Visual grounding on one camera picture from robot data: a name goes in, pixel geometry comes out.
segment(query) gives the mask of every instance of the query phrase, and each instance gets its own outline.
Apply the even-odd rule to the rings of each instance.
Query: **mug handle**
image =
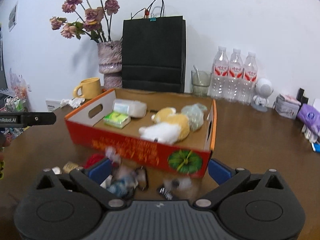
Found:
[[[84,98],[84,95],[78,95],[78,90],[82,88],[82,85],[76,86],[76,88],[73,90],[73,97],[74,98]]]

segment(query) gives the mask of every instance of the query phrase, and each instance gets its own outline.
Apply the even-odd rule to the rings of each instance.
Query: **stuffed animal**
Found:
[[[164,144],[174,144],[185,139],[189,132],[189,119],[184,114],[176,114],[175,108],[163,108],[151,119],[156,124],[140,127],[140,138]]]
[[[151,117],[151,120],[155,123],[163,122],[169,115],[176,114],[177,110],[173,107],[162,108],[158,113]]]

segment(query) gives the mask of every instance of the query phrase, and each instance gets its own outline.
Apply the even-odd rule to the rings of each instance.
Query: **pink textured vase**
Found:
[[[103,87],[122,88],[122,41],[98,43],[99,72],[104,74]]]

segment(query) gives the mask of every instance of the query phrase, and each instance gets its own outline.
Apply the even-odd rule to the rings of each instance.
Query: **printed pumpkin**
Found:
[[[192,151],[179,150],[168,157],[168,164],[177,172],[190,174],[201,169],[202,158]]]

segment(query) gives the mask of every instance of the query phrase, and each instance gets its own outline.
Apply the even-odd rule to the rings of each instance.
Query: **white robot figurine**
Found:
[[[265,78],[260,78],[257,82],[256,95],[253,97],[251,106],[261,112],[266,112],[268,109],[266,107],[269,104],[268,97],[273,93],[273,87],[270,80]]]

